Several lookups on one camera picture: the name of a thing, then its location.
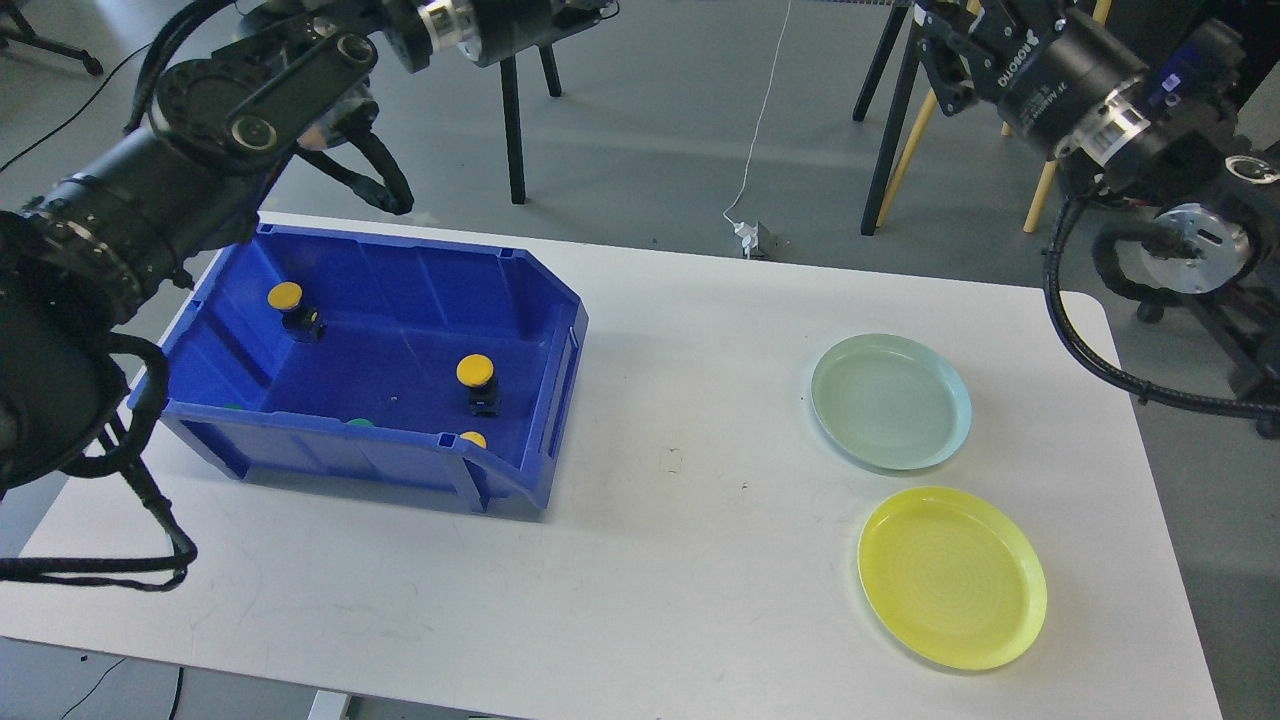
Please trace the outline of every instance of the yellow plate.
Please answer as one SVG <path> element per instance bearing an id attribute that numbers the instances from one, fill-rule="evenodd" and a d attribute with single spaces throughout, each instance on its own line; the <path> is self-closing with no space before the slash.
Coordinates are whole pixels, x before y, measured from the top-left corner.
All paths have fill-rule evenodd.
<path id="1" fill-rule="evenodd" d="M 1027 536 L 957 489 L 913 488 L 881 503 L 858 541 L 858 577 L 884 626 L 948 667 L 1010 662 L 1044 624 L 1044 570 Z"/>

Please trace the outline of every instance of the table leg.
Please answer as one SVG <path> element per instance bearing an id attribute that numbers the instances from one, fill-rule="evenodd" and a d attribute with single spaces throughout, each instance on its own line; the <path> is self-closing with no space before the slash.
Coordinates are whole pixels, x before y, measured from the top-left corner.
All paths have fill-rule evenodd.
<path id="1" fill-rule="evenodd" d="M 311 712 L 307 715 L 307 720 L 347 720 L 347 707 L 349 706 L 349 694 L 316 691 L 316 698 L 311 701 Z"/>

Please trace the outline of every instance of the light blue plate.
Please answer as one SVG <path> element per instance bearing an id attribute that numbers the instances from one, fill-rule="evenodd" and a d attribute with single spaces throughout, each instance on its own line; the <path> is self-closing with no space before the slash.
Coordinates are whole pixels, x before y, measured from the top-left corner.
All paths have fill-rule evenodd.
<path id="1" fill-rule="evenodd" d="M 827 351 L 810 389 L 836 445 L 874 469 L 919 470 L 964 445 L 973 404 L 960 373 L 928 347 L 863 334 Z"/>

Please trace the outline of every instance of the white cable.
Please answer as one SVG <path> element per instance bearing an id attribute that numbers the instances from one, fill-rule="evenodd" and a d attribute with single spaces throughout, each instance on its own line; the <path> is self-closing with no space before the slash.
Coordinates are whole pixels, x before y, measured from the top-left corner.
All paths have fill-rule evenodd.
<path id="1" fill-rule="evenodd" d="M 764 101 L 760 102 L 760 117 L 755 119 L 755 135 L 751 136 L 751 147 L 746 151 L 746 168 L 742 169 L 742 187 L 739 188 L 737 197 L 733 199 L 733 202 L 731 202 L 730 206 L 724 208 L 724 211 L 721 213 L 721 215 L 724 215 L 724 219 L 728 220 L 735 229 L 737 228 L 737 223 L 733 222 L 733 218 L 728 217 L 728 211 L 737 208 L 739 201 L 742 200 L 742 193 L 746 192 L 746 177 L 751 172 L 751 155 L 755 154 L 755 141 L 760 137 L 760 123 L 764 122 L 764 109 L 769 106 L 769 92 L 773 91 L 773 73 L 778 69 L 778 54 L 782 53 L 782 38 L 787 35 L 787 23 L 790 20 L 791 0 L 787 0 L 787 14 L 783 15 L 782 31 L 778 32 L 778 46 L 773 49 L 773 67 L 769 68 L 769 85 L 764 88 Z"/>

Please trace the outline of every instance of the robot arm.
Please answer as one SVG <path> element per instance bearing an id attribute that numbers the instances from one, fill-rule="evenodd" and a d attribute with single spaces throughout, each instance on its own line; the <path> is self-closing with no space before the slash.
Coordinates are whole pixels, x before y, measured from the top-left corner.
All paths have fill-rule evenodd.
<path id="1" fill-rule="evenodd" d="M 168 501 L 140 460 L 166 401 L 166 363 L 150 342 L 113 328 L 165 279 L 192 287 L 188 258 L 247 241 L 259 205 L 294 155 L 315 163 L 317 147 L 349 137 L 384 178 L 398 181 L 383 188 L 369 182 L 352 182 L 353 190 L 384 209 L 408 210 L 403 176 L 369 132 L 378 111 L 366 88 L 378 60 L 369 35 L 383 32 L 410 72 L 453 46 L 488 65 L 593 27 L 614 1 L 271 0 L 250 14 L 243 40 L 165 69 L 182 38 L 230 3 L 186 6 L 143 65 L 132 132 L 20 211 L 0 213 L 0 493 L 58 469 L 119 471 L 154 512 L 160 507 L 169 530 Z M 128 430 L 115 416 L 128 383 L 113 354 L 138 355 L 148 368 Z M 83 455 L 95 439 L 105 454 Z M 187 562 L 193 556 L 192 547 Z M 40 573 L 5 562 L 23 561 L 0 561 L 0 578 L 29 582 L 104 569 L 86 561 Z M 110 566 L 145 569 L 157 568 Z"/>
<path id="2" fill-rule="evenodd" d="M 1044 277 L 1055 328 L 1087 369 L 1143 402 L 1254 418 L 1261 433 L 1280 436 L 1280 282 L 1268 260 L 1280 238 L 1280 147 L 1256 151 L 1235 135 L 1224 92 L 1244 56 L 1240 37 L 1211 20 L 1153 72 L 1071 5 L 983 0 L 974 15 L 955 3 L 915 0 L 916 51 L 938 102 L 947 115 L 991 102 L 1046 158 L 1094 165 L 1088 174 L 1096 187 L 1071 190 Z M 1149 220 L 1100 234 L 1094 260 L 1107 287 L 1148 305 L 1192 309 L 1249 378 L 1233 382 L 1242 400 L 1134 378 L 1070 328 L 1057 265 L 1084 196 L 1103 190 L 1158 209 Z M 1116 256 L 1124 241 L 1140 245 L 1161 288 L 1124 275 Z M 1242 329 L 1233 314 L 1249 315 L 1251 327 Z"/>

